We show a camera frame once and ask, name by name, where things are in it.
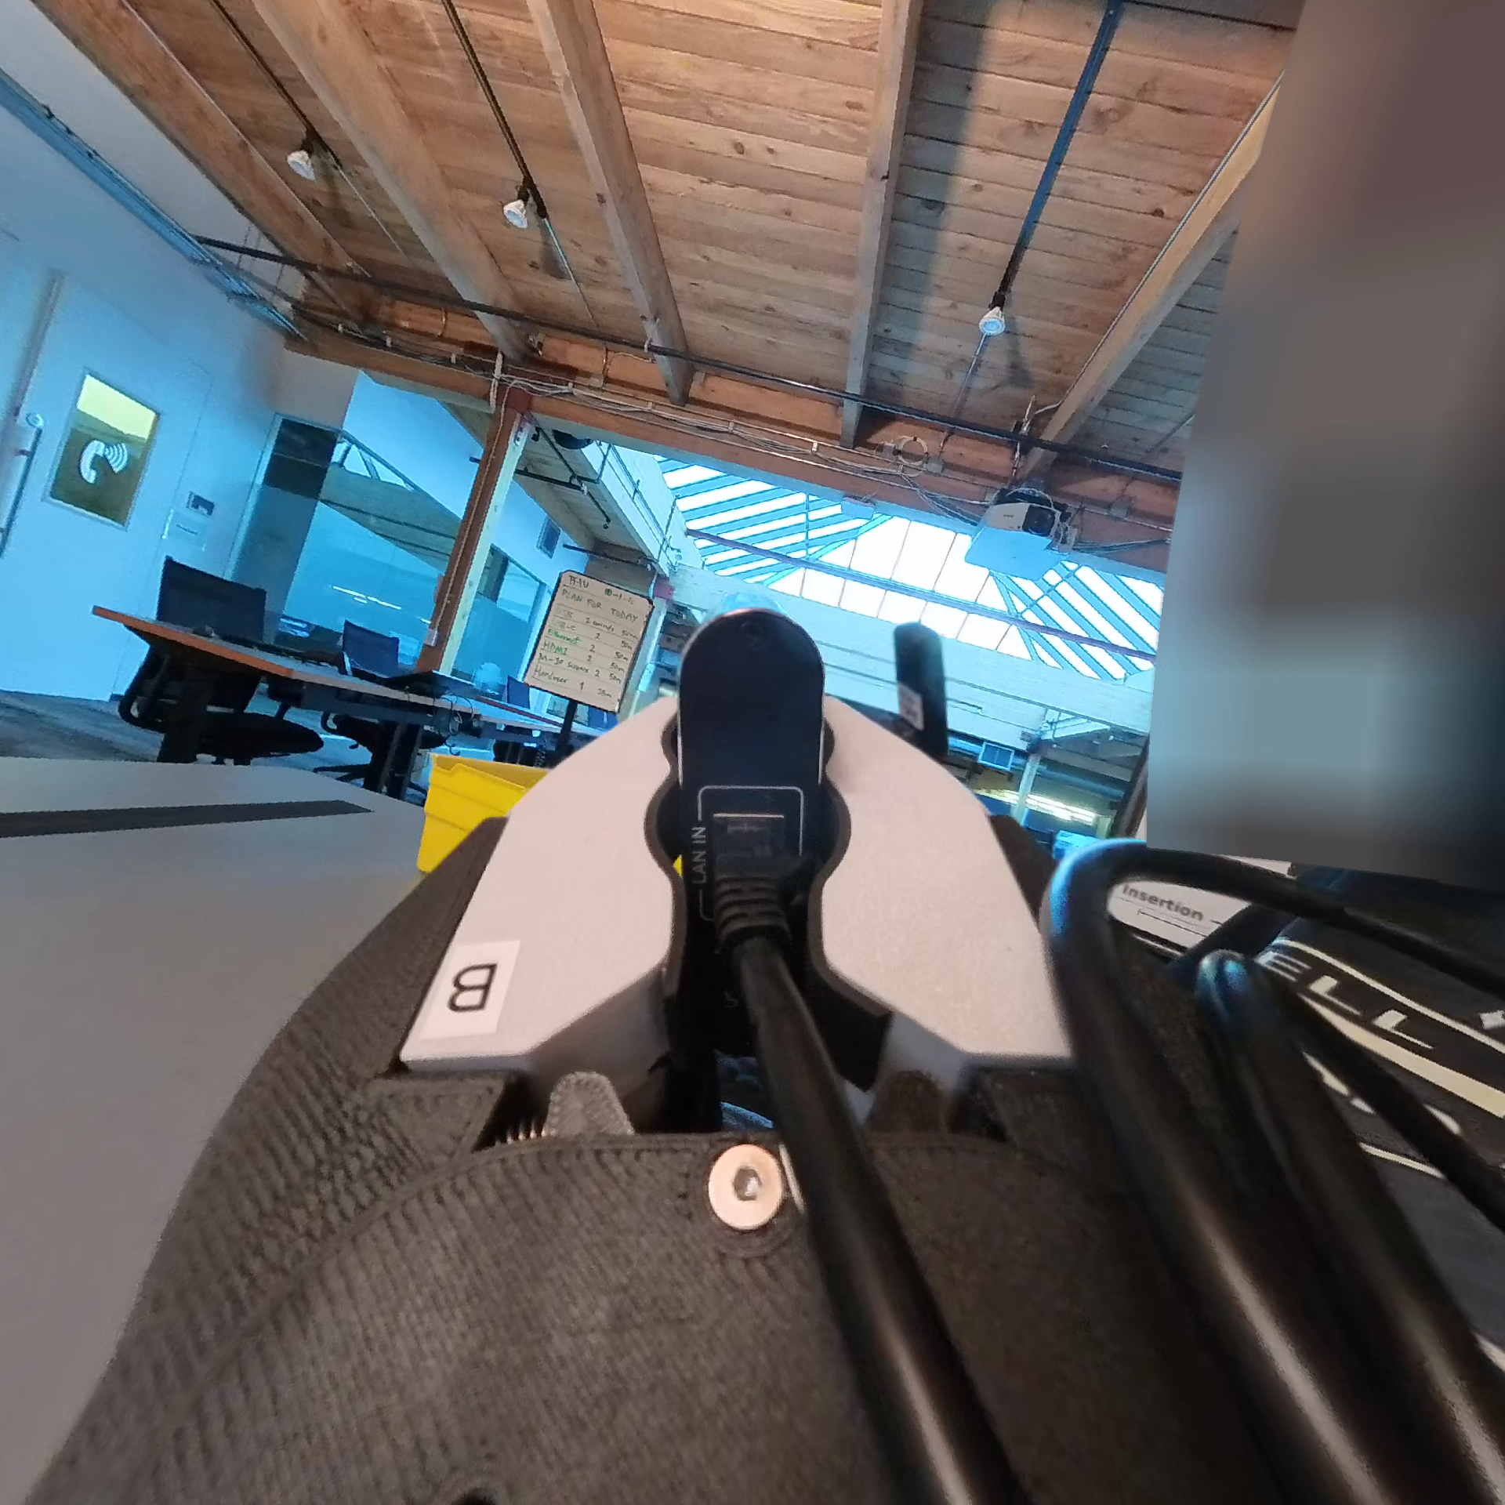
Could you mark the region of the yellow plastic bin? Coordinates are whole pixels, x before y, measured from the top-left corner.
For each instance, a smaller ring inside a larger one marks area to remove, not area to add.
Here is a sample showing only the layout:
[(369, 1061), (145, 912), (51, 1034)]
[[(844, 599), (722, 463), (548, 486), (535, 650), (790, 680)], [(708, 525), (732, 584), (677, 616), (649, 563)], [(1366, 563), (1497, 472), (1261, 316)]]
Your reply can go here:
[(503, 820), (545, 778), (545, 769), (433, 756), (416, 872), (435, 872), (481, 823)]

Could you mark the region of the wooden office desk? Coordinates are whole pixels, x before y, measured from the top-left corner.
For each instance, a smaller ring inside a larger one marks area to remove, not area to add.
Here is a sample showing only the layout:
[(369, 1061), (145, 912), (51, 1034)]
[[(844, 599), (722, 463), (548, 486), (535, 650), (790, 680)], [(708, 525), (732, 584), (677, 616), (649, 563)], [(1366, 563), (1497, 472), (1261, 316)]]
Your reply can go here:
[(158, 664), (158, 674), (145, 682), (145, 697), (155, 697), (168, 683), (155, 751), (155, 760), (165, 767), (187, 767), (209, 756), (209, 717), (222, 712), (215, 705), (215, 683), (222, 680), (252, 682), (252, 689), (264, 691), (280, 709), (306, 709), (323, 719), (348, 717), (380, 727), (379, 746), (365, 767), (356, 770), (365, 792), (388, 800), (407, 797), (426, 729), (461, 732), (483, 744), (499, 744), (506, 729), (526, 729), (545, 738), (558, 732), (550, 719), (508, 706), (470, 686), (421, 695), (388, 682), (370, 682), (330, 667), (296, 660), (265, 645), (234, 644), (154, 617), (100, 605), (92, 607), (92, 616), (126, 627), (149, 648), (149, 658)]

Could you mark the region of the white ceiling projector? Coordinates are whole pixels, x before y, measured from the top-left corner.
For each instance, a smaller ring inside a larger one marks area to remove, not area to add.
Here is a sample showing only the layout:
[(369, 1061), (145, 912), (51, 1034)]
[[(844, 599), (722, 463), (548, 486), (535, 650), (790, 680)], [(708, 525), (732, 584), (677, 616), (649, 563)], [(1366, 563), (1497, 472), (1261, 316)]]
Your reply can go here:
[(1067, 508), (1037, 486), (998, 491), (980, 518), (965, 563), (991, 575), (1044, 575), (1080, 541)]

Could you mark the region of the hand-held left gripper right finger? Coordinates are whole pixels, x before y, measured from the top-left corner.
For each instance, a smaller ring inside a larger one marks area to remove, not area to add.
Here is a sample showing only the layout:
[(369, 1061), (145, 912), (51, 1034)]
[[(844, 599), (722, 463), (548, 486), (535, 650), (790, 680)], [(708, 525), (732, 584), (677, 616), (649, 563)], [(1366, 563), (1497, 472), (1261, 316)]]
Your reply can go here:
[(812, 893), (812, 1008), (856, 1119), (896, 1079), (947, 1110), (983, 1072), (1067, 1072), (1037, 898), (980, 804), (911, 744), (823, 700), (835, 856)]

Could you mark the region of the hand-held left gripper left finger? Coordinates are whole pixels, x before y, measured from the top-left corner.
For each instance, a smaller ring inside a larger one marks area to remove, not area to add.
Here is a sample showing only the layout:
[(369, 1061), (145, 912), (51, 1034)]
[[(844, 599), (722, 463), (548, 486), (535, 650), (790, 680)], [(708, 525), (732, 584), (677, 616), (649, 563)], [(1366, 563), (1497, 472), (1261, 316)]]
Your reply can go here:
[(554, 767), (506, 816), (399, 1049), (412, 1072), (652, 1075), (686, 937), (655, 838), (672, 706)]

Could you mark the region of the black office chair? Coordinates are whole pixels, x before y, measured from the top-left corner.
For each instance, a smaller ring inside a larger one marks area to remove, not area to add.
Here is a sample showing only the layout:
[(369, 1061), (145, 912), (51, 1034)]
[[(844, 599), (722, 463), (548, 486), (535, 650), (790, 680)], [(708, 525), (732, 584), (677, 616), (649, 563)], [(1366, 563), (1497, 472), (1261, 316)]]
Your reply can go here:
[[(356, 680), (380, 682), (385, 686), (415, 691), (429, 700), (440, 697), (440, 691), (448, 686), (440, 674), (401, 667), (399, 637), (380, 635), (353, 622), (343, 626), (343, 664), (344, 672)], [(370, 756), (365, 767), (328, 769), (330, 776), (344, 784), (364, 781), (365, 774), (375, 770), (385, 756), (388, 738), (403, 738), (408, 732), (407, 724), (369, 722), (330, 712), (319, 714), (319, 729), (344, 738)]]
[[(218, 644), (261, 644), (265, 594), (168, 558), (160, 566), (155, 622)], [(323, 738), (295, 724), (283, 709), (250, 709), (257, 686), (257, 672), (218, 669), (211, 658), (149, 645), (120, 697), (120, 719), (158, 732), (158, 764), (206, 756), (247, 767), (319, 754)]]

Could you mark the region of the white fiducial marker card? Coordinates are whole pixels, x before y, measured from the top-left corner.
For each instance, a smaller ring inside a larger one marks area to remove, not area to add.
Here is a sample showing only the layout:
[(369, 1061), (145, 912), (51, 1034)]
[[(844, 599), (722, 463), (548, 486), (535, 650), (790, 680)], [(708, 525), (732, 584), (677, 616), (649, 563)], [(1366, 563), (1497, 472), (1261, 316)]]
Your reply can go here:
[(1244, 910), (1249, 902), (1239, 896), (1140, 875), (1117, 884), (1108, 896), (1108, 915), (1163, 956), (1194, 947)]

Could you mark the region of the black ethernet switch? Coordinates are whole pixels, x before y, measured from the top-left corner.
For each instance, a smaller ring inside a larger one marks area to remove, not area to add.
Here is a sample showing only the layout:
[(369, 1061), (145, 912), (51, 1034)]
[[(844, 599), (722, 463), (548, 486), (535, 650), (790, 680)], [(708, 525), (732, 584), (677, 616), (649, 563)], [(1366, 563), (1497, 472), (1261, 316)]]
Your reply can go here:
[(681, 1007), (732, 1057), (753, 1056), (754, 1046), (718, 961), (717, 866), (732, 848), (769, 872), (792, 946), (803, 946), (808, 891), (832, 852), (823, 744), (823, 667), (790, 617), (737, 610), (696, 630), (681, 664), (677, 788), (663, 832), (677, 845), (686, 893)]

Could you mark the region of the green phone sign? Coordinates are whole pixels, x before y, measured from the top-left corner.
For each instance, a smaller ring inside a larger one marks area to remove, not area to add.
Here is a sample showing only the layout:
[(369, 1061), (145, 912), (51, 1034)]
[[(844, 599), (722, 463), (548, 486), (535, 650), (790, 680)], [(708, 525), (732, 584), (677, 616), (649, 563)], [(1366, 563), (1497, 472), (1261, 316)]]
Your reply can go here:
[(160, 412), (83, 372), (48, 480), (46, 499), (126, 527), (155, 440)]

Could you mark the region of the white handwritten whiteboard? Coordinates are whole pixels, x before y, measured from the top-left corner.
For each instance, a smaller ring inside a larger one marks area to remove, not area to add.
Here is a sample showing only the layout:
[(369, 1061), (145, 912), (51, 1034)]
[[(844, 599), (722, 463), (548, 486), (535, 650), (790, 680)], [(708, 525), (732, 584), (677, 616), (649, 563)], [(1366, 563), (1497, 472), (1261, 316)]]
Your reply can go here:
[(554, 582), (522, 683), (576, 706), (618, 714), (652, 601), (589, 575)]

